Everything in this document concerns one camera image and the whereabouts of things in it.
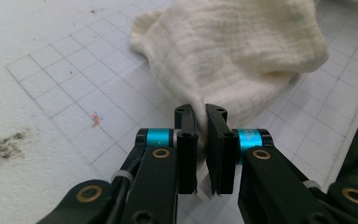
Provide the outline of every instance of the grid paper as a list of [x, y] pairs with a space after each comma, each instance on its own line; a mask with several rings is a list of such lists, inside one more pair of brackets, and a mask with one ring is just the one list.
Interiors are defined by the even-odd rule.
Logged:
[[[173, 128], [175, 106], [151, 77], [146, 58], [131, 51], [128, 42], [136, 15], [170, 3], [132, 3], [7, 65], [104, 180], [125, 160], [140, 128]], [[276, 147], [323, 186], [340, 162], [337, 155], [358, 111], [358, 3], [322, 0], [317, 19], [328, 44], [328, 62], [294, 78], [243, 128], [269, 130]], [[93, 116], [101, 119], [97, 128], [92, 128]], [[237, 206], [240, 178], [233, 195], [208, 203], [180, 195], [178, 223], [243, 223]]]

